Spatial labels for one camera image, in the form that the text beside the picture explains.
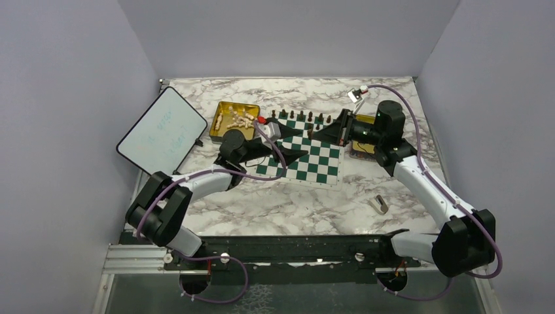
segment green and white chessboard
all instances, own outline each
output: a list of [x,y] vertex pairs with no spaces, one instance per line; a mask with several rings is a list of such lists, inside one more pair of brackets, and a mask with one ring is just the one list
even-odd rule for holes
[[[326,126],[327,123],[324,116],[323,122],[318,122],[317,116],[313,116],[312,122],[307,122],[308,116],[304,115],[304,119],[298,119],[298,112],[295,111],[295,117],[289,118],[290,111],[287,111],[287,117],[282,118],[279,115],[276,118],[282,124],[297,130],[304,130],[302,136],[292,136],[286,139],[277,140],[277,144],[283,147],[295,150],[307,150],[308,154],[299,158],[288,168],[284,177],[280,181],[300,184],[304,186],[312,186],[316,188],[324,188],[327,190],[341,190],[343,183],[343,156],[344,148],[336,145],[330,145],[321,141],[309,140],[307,135],[308,124],[314,124],[313,130],[316,131],[316,124]],[[267,175],[275,177],[282,171],[281,164],[275,162],[273,158],[266,158],[257,166],[256,173],[259,175]]]

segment gold tray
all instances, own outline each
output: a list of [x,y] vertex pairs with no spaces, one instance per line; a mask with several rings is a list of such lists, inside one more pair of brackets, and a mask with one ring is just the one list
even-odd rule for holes
[[[227,125],[233,123],[233,113],[229,111],[229,107],[233,107],[233,111],[237,111],[238,113],[243,112],[243,108],[245,112],[254,116],[258,117],[260,114],[260,106],[258,105],[249,105],[246,103],[231,103],[229,101],[220,101],[218,107],[216,108],[216,113],[214,114],[214,119],[212,120],[212,125],[210,126],[209,135],[213,142],[221,143],[224,134],[229,130],[240,130],[245,139],[253,139],[255,136],[255,129],[254,128],[227,128]],[[220,123],[220,129],[216,131],[216,119],[220,115],[220,112],[223,113],[222,122]]]
[[[357,114],[355,116],[355,118],[358,121],[367,122],[367,123],[371,123],[371,124],[374,124],[374,121],[376,119],[376,117],[374,117],[374,116],[365,116],[363,114]],[[372,156],[374,155],[374,145],[360,144],[358,141],[353,141],[352,150],[354,150],[356,152],[362,152],[362,153],[372,155]]]

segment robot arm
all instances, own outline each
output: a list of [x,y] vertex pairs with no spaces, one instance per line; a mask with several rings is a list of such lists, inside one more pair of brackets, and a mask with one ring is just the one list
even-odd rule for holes
[[[217,159],[207,169],[186,175],[168,176],[162,172],[152,174],[128,209],[126,221],[134,228],[141,229],[141,233],[159,247],[176,249],[185,256],[194,255],[202,240],[183,226],[188,205],[212,193],[224,192],[237,186],[243,176],[248,176],[241,163],[271,154],[277,159],[277,153],[272,150],[268,140],[275,141],[302,133],[302,130],[284,126],[275,118],[266,119],[264,123],[260,129],[268,139],[259,137],[248,141],[239,130],[226,132]],[[283,146],[278,146],[278,149],[287,166],[308,153]],[[152,212],[147,214],[147,209],[159,198],[161,192],[172,185],[173,188],[163,195],[164,199],[158,201],[152,207]]]
[[[363,101],[360,95],[358,98],[355,95],[355,100]],[[461,200],[443,184],[423,160],[419,163],[416,149],[403,139],[404,121],[405,115],[399,103],[383,101],[378,105],[373,124],[358,121],[354,112],[343,109],[334,123],[315,132],[312,138],[341,146],[346,146],[351,140],[375,145],[378,164],[414,193],[430,212],[441,230],[440,234],[416,234],[408,230],[393,232],[386,241],[385,250],[389,254],[434,263],[447,277],[493,262],[495,252],[484,234],[429,177],[437,181],[442,190],[458,204],[472,209],[472,215],[492,237],[495,235],[495,218],[487,209],[474,210],[472,205]]]

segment whiteboard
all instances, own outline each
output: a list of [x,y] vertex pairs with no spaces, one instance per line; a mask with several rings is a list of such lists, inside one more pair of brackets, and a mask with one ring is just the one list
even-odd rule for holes
[[208,122],[171,87],[166,88],[116,150],[149,175],[171,175],[206,130]]

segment white wall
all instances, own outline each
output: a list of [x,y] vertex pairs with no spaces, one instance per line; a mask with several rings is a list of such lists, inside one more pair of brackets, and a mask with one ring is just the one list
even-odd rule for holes
[[90,313],[157,83],[115,0],[2,0],[0,312]]
[[119,0],[164,78],[418,75],[459,0]]
[[450,184],[497,218],[505,313],[553,313],[555,2],[462,0],[417,81]]

